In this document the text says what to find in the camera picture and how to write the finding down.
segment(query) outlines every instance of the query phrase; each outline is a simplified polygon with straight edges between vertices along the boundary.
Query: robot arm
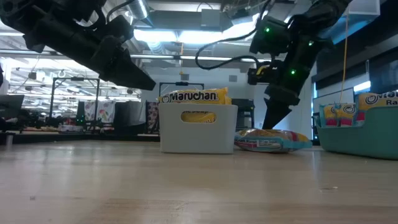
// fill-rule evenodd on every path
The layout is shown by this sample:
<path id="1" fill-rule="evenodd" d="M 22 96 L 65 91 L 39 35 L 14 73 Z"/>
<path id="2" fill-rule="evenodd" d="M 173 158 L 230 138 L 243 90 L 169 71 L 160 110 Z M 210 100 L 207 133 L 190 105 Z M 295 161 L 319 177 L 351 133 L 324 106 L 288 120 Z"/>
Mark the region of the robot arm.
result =
<path id="1" fill-rule="evenodd" d="M 269 83 L 264 99 L 267 104 L 263 129 L 272 129 L 290 112 L 290 105 L 300 102 L 299 94 L 317 55 L 332 47 L 331 39 L 317 35 L 334 25 L 352 0 L 319 0 L 305 13 L 293 16 L 286 24 L 265 16 L 258 24 L 250 52 L 271 54 L 272 58 L 287 53 L 284 61 L 264 62 L 248 72 L 249 84 Z"/>
<path id="2" fill-rule="evenodd" d="M 155 81 L 131 61 L 122 44 L 133 37 L 130 23 L 118 16 L 106 24 L 106 0 L 0 0 L 0 19 L 24 33 L 26 46 L 41 53 L 45 46 L 99 73 L 105 81 L 152 90 Z M 82 27 L 96 12 L 99 19 Z"/>

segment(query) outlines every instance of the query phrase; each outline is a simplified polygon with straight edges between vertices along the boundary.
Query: teal plastic bin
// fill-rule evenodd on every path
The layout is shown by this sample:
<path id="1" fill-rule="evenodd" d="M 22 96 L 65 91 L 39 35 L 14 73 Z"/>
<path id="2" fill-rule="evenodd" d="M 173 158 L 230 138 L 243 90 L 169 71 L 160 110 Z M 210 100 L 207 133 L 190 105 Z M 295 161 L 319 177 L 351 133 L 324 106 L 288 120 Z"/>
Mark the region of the teal plastic bin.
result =
<path id="1" fill-rule="evenodd" d="M 369 109 L 361 127 L 317 127 L 326 151 L 398 160 L 398 106 Z"/>

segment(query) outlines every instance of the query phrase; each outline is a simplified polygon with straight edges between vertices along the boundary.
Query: wooden table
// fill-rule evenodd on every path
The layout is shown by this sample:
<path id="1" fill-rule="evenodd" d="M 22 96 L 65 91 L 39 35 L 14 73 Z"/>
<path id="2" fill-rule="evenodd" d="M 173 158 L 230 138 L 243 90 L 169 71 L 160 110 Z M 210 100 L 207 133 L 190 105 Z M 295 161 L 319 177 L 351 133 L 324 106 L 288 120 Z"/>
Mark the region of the wooden table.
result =
<path id="1" fill-rule="evenodd" d="M 331 154 L 161 154 L 75 141 L 0 151 L 0 223 L 398 223 L 398 162 Z"/>

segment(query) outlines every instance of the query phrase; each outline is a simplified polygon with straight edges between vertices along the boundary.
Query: white plastic bin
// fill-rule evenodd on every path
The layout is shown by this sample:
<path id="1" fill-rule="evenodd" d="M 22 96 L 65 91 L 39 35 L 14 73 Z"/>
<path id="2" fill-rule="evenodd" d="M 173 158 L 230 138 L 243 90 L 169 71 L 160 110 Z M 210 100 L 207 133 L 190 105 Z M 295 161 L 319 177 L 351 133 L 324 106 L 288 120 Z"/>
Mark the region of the white plastic bin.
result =
<path id="1" fill-rule="evenodd" d="M 184 111 L 209 111 L 214 123 L 188 123 L 181 120 Z M 162 152 L 232 154 L 238 107 L 160 103 L 160 145 Z"/>

